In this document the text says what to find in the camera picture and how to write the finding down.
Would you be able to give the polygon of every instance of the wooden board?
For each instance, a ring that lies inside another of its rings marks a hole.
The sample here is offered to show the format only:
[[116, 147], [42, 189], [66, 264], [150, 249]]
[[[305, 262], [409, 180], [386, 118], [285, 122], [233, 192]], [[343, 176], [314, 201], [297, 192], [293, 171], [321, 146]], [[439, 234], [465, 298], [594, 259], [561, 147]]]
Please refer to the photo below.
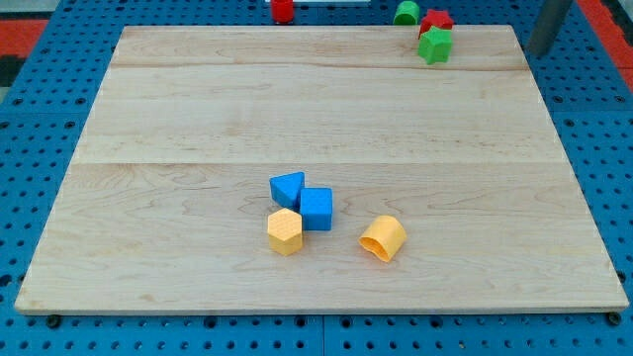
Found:
[[[28, 314], [622, 310], [514, 33], [459, 26], [126, 28], [16, 308]], [[282, 257], [268, 178], [334, 192]], [[357, 239], [376, 215], [390, 264]]]

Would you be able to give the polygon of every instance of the blue block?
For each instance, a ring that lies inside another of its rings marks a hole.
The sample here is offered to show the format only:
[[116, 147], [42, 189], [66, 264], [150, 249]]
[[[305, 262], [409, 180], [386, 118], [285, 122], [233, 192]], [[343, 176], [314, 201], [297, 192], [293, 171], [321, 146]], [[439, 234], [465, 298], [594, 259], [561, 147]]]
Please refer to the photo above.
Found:
[[299, 192], [304, 188], [305, 180], [304, 172], [270, 178], [270, 195], [281, 207], [296, 212], [299, 210]]
[[304, 230], [332, 229], [332, 190], [329, 188], [304, 188], [300, 198]]

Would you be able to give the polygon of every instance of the red surface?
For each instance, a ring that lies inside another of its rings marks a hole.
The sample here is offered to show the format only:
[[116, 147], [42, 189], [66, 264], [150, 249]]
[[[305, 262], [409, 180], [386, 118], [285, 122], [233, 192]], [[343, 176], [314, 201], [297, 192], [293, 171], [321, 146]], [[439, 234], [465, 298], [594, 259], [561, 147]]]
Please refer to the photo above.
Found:
[[28, 57], [47, 23], [48, 20], [0, 21], [0, 55]]
[[417, 39], [419, 40], [420, 36], [423, 33], [427, 32], [431, 29], [431, 26], [435, 26], [436, 28], [440, 28], [442, 30], [451, 30], [453, 28], [453, 19], [448, 15], [448, 11], [436, 11], [433, 9], [426, 10], [426, 16], [422, 19], [422, 24], [419, 26], [419, 34], [417, 34]]
[[578, 0], [578, 4], [629, 89], [633, 90], [633, 47], [624, 40], [622, 29], [613, 23], [611, 12], [598, 0]]
[[270, 0], [270, 12], [278, 23], [289, 23], [295, 17], [293, 0]]

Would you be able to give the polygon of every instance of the yellow cylinder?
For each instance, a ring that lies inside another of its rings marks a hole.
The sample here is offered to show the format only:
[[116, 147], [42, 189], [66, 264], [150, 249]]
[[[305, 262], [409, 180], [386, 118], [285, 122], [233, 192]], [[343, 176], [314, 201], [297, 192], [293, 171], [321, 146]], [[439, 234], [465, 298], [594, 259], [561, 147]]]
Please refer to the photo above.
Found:
[[391, 216], [379, 216], [367, 227], [358, 242], [385, 262], [391, 261], [407, 239], [407, 232]]

